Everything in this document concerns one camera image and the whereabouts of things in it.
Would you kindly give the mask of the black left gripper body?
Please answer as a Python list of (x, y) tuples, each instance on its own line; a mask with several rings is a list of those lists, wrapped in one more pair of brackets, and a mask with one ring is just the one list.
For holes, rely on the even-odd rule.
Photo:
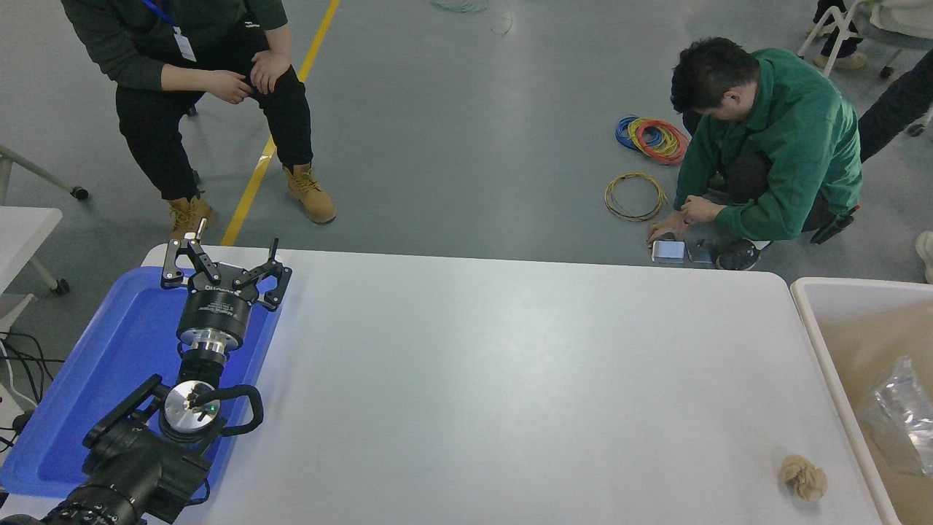
[(220, 333), (217, 336), (226, 350), (236, 350), (246, 338), (254, 301), (259, 296), (256, 285), (234, 289), (234, 281), (242, 279), (246, 269), (219, 266), (220, 282), (213, 284), (206, 272), (194, 273), (187, 280), (186, 303), (176, 329), (176, 337), (192, 346), (198, 335)]

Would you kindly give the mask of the person's right hand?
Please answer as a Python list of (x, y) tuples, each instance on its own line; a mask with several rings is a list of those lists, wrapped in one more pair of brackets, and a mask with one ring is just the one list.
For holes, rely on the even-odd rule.
[(243, 103), (254, 92), (246, 77), (233, 71), (208, 71), (206, 79), (206, 92), (229, 104)]
[(646, 243), (650, 246), (660, 240), (683, 241), (687, 228), (687, 218), (680, 211), (674, 210), (664, 219), (650, 225)]

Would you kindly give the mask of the person's left hand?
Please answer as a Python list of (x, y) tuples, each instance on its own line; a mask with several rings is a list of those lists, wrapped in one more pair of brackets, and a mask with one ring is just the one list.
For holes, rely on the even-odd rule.
[(276, 89), (278, 79), (291, 66), (292, 57), (290, 52), (275, 50), (257, 52), (252, 58), (252, 69), (249, 75), (250, 83), (257, 92), (271, 94)]
[(680, 214), (687, 224), (714, 222), (727, 205), (719, 205), (699, 195), (689, 195), (681, 206)]

